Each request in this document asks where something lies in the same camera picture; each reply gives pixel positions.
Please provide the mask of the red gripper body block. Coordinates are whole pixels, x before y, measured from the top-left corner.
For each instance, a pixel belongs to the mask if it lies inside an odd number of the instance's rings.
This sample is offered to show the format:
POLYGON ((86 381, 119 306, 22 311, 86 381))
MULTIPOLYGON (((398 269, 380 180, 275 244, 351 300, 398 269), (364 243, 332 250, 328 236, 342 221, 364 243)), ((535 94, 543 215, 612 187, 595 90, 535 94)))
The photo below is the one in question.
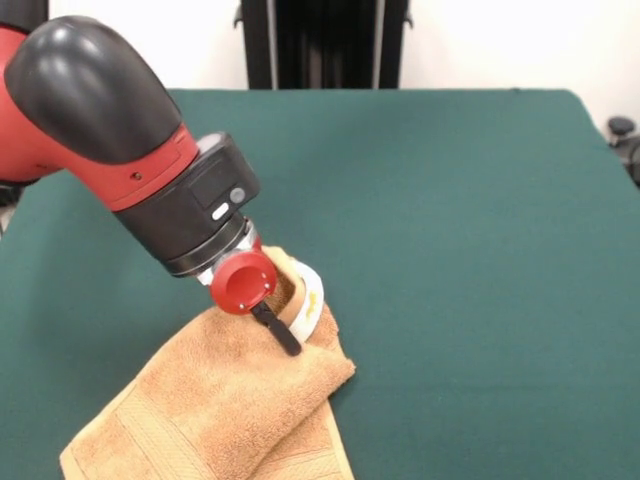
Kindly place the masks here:
POLYGON ((276 268, 263 252, 261 238, 246 240, 247 248, 232 250, 214 265, 209 285, 214 303, 233 315, 248 313, 276 287, 276 268))

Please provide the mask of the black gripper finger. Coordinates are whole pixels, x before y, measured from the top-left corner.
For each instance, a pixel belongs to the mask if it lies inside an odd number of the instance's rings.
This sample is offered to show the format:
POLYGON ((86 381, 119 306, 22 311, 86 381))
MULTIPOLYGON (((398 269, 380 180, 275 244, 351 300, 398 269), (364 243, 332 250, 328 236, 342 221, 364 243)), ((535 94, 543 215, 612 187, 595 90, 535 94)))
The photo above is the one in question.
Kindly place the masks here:
POLYGON ((261 301, 255 305, 251 309, 251 314, 271 332, 271 335, 289 356, 297 356, 301 353, 302 346, 299 341, 266 302, 261 301))

